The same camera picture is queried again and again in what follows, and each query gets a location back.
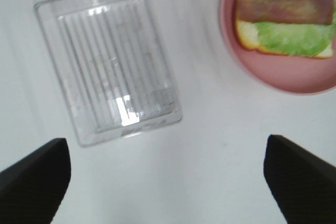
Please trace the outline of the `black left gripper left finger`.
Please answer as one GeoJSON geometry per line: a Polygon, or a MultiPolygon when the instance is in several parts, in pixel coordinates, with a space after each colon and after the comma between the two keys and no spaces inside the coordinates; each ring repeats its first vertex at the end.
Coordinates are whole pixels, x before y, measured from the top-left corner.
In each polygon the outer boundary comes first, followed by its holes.
{"type": "Polygon", "coordinates": [[[1,171],[1,223],[51,223],[70,178],[64,138],[49,141],[1,171]]]}

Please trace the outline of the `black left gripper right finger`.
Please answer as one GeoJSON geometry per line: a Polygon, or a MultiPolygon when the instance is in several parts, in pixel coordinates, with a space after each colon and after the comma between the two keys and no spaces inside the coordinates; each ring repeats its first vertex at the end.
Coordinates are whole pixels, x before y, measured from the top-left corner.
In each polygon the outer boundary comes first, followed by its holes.
{"type": "Polygon", "coordinates": [[[282,135],[270,135],[263,172],[287,223],[335,223],[335,166],[282,135]]]}

